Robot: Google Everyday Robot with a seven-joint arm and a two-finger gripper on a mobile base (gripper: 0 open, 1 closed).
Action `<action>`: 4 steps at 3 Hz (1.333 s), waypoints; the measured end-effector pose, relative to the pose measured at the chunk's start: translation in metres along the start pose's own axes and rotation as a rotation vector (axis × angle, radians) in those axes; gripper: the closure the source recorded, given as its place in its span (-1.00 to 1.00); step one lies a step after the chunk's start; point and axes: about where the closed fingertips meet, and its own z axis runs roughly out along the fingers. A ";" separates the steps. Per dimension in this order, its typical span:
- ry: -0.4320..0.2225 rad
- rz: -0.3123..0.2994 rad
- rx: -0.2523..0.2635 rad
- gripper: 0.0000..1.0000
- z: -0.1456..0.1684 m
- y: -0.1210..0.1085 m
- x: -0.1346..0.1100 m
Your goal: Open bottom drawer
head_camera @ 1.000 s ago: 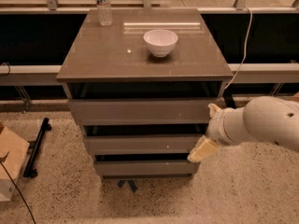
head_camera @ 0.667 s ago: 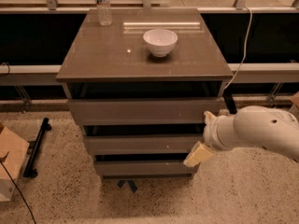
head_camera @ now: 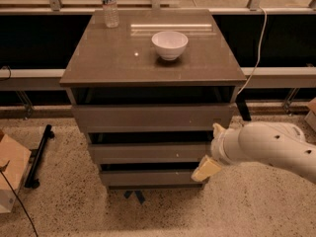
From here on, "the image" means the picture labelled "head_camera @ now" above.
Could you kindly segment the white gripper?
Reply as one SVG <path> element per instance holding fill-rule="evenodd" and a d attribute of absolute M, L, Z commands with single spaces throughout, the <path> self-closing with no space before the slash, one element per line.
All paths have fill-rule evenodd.
<path fill-rule="evenodd" d="M 239 131 L 237 129 L 225 129 L 219 123 L 213 124 L 213 140 L 211 141 L 211 156 L 224 165 L 235 165 L 246 160 L 239 144 Z M 202 182 L 210 176 L 218 173 L 221 166 L 205 155 L 192 173 L 192 179 Z"/>

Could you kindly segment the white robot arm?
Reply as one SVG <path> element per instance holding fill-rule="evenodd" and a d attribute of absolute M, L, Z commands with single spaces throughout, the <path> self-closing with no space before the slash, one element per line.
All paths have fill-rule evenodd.
<path fill-rule="evenodd" d="M 316 183 L 316 146 L 306 142 L 302 130 L 288 122 L 250 122 L 241 128 L 213 125 L 210 153 L 192 173 L 202 182 L 223 166 L 259 162 L 292 172 Z"/>

